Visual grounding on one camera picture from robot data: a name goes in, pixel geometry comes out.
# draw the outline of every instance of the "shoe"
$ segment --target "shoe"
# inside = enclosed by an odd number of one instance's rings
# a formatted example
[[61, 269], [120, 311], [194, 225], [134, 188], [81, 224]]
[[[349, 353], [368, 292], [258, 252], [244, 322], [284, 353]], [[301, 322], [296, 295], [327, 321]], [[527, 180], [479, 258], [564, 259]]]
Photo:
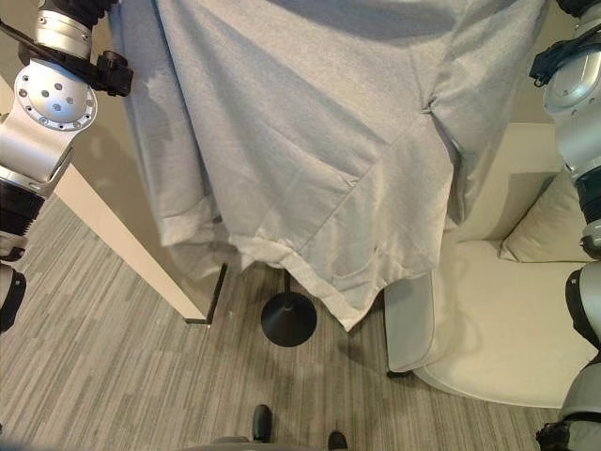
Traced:
[[347, 439], [341, 433], [335, 430], [328, 438], [328, 451], [333, 449], [348, 449]]
[[271, 443], [273, 415], [265, 404], [256, 406], [253, 415], [253, 442]]

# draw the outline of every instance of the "black cable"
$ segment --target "black cable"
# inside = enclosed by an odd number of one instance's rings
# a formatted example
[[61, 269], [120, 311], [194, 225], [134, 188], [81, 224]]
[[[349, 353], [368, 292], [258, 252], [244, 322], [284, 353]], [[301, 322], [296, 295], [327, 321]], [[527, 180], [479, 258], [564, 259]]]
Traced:
[[20, 42], [24, 47], [31, 50], [32, 52], [35, 52], [36, 54], [39, 54], [43, 58], [48, 59], [49, 61], [52, 61], [56, 64], [63, 63], [64, 59], [61, 59], [57, 55], [48, 52], [42, 46], [37, 45], [25, 33], [17, 30], [16, 28], [13, 28], [12, 26], [8, 25], [6, 22], [3, 22], [2, 18], [0, 18], [0, 30], [2, 30], [7, 36]]

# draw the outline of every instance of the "white pillow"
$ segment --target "white pillow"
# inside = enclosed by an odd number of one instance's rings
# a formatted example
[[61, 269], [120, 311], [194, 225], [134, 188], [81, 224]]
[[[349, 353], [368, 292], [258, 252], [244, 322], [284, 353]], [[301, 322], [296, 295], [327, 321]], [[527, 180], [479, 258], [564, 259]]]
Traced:
[[593, 261], [580, 247], [586, 221], [563, 170], [501, 245], [500, 258], [522, 263]]

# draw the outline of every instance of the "chair cushion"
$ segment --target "chair cushion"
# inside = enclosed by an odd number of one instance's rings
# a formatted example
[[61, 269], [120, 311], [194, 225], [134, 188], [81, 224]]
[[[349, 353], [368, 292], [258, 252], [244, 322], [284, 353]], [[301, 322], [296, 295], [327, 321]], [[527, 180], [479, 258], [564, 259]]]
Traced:
[[501, 245], [501, 258], [522, 263], [593, 261], [578, 242], [586, 226], [578, 193], [563, 170]]
[[499, 245], [443, 247], [455, 261], [455, 334], [444, 356], [415, 373], [463, 396], [558, 408], [595, 356], [573, 330], [564, 300], [565, 281], [582, 264], [502, 260]]

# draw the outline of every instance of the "person's foot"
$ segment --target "person's foot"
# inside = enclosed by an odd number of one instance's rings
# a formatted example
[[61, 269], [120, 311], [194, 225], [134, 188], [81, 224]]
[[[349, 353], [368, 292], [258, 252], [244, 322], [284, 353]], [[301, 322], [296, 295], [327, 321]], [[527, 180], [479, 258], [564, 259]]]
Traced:
[[273, 415], [265, 404], [256, 406], [253, 415], [253, 442], [270, 443]]
[[337, 430], [330, 434], [330, 438], [328, 439], [328, 451], [332, 451], [333, 449], [348, 449], [347, 439]]

